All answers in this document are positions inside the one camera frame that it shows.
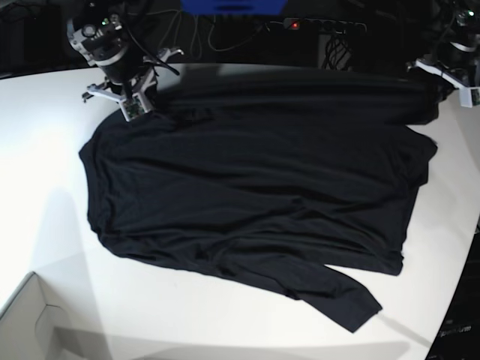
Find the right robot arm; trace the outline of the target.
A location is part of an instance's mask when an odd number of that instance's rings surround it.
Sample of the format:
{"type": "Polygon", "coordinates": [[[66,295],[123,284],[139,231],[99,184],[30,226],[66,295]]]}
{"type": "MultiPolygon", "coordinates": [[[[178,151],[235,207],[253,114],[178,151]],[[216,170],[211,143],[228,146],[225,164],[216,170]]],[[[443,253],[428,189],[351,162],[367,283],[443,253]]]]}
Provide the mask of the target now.
{"type": "Polygon", "coordinates": [[[136,13],[129,8],[135,1],[86,1],[81,11],[67,21],[67,39],[91,67],[104,73],[100,84],[91,84],[82,101],[104,98],[116,103],[126,121],[155,110],[157,67],[175,75],[179,71],[168,64],[182,55],[178,47],[153,52],[134,34],[153,5],[144,1],[136,13]]]}

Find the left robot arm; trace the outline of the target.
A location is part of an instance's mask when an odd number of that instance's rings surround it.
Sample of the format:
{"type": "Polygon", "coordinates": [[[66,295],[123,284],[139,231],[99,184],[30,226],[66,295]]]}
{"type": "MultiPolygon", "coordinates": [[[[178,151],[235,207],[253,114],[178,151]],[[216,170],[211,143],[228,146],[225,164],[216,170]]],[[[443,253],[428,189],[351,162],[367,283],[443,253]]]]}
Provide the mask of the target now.
{"type": "Polygon", "coordinates": [[[436,15],[422,35],[424,55],[408,62],[408,71],[439,77],[458,91],[460,105],[479,106],[479,2],[438,1],[436,15]]]}

